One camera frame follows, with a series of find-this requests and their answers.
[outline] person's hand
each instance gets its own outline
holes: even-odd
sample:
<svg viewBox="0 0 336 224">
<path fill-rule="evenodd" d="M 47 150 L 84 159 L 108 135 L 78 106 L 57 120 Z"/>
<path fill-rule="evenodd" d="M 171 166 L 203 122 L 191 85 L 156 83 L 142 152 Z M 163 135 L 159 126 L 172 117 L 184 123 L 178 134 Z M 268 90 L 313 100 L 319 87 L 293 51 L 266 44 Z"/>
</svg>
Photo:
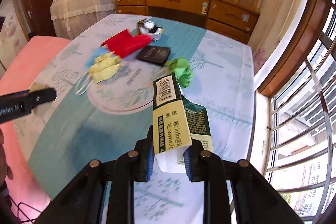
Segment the person's hand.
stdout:
<svg viewBox="0 0 336 224">
<path fill-rule="evenodd" d="M 6 154 L 2 146 L 4 142 L 5 142 L 5 139 L 4 139 L 2 130 L 0 129 L 0 186 L 5 182 L 6 176 L 8 176 L 10 180 L 14 178 L 12 170 L 6 162 Z"/>
</svg>

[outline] white strap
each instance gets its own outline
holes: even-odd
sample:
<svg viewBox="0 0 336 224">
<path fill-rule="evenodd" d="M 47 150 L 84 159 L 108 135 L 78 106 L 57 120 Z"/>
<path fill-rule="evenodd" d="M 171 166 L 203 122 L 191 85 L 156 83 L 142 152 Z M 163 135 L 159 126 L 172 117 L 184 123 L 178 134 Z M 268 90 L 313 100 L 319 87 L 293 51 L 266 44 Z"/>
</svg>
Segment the white strap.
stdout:
<svg viewBox="0 0 336 224">
<path fill-rule="evenodd" d="M 89 74 L 87 77 L 86 77 L 86 79 L 85 79 L 85 81 L 84 81 L 84 83 L 83 83 L 83 85 L 79 88 L 79 83 L 83 80 L 83 78 L 85 77 L 85 75 L 87 75 L 89 72 L 87 71 L 79 80 L 78 80 L 78 82 L 77 82 L 77 84 L 76 84 L 76 94 L 79 96 L 79 95 L 82 95 L 82 94 L 84 94 L 88 89 L 89 89 L 89 87 L 91 86 L 91 84 L 92 84 L 92 79 L 91 79 L 91 75 Z"/>
</svg>

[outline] barcode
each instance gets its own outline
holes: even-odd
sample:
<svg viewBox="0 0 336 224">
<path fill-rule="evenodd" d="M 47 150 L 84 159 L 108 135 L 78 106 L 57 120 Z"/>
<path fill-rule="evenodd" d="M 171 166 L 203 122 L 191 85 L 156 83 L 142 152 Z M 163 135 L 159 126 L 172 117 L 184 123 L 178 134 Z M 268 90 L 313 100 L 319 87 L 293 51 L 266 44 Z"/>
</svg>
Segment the barcode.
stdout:
<svg viewBox="0 0 336 224">
<path fill-rule="evenodd" d="M 169 79 L 164 79 L 159 83 L 159 101 L 162 102 L 170 98 L 172 98 L 170 81 Z"/>
</svg>

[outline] curtain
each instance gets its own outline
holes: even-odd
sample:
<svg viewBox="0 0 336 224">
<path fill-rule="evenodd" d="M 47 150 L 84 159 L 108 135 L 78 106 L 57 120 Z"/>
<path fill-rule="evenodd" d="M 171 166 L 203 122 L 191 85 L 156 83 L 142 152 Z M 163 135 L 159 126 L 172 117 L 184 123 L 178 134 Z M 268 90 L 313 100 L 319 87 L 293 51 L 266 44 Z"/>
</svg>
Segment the curtain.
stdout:
<svg viewBox="0 0 336 224">
<path fill-rule="evenodd" d="M 248 45 L 254 57 L 254 72 L 260 70 L 290 27 L 302 0 L 259 0 L 259 20 Z"/>
</svg>

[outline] pink bed sheet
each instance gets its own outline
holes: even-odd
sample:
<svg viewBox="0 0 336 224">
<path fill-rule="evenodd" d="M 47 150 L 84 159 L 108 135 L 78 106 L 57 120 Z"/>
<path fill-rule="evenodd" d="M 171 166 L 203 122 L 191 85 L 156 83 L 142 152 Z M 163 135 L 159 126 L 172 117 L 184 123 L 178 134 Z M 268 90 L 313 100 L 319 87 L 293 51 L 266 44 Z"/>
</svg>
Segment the pink bed sheet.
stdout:
<svg viewBox="0 0 336 224">
<path fill-rule="evenodd" d="M 29 89 L 41 70 L 59 53 L 71 40 L 58 37 L 33 37 L 15 57 L 8 70 L 0 80 L 0 95 Z M 1 129 L 5 137 L 5 153 L 8 165 L 11 167 L 14 180 L 6 179 L 9 194 L 16 204 L 24 202 L 43 211 L 50 199 L 31 173 L 21 152 L 19 142 L 14 132 L 13 123 L 3 123 Z M 36 218 L 39 213 L 27 206 L 20 206 L 29 218 Z M 12 210 L 16 215 L 16 206 Z"/>
</svg>

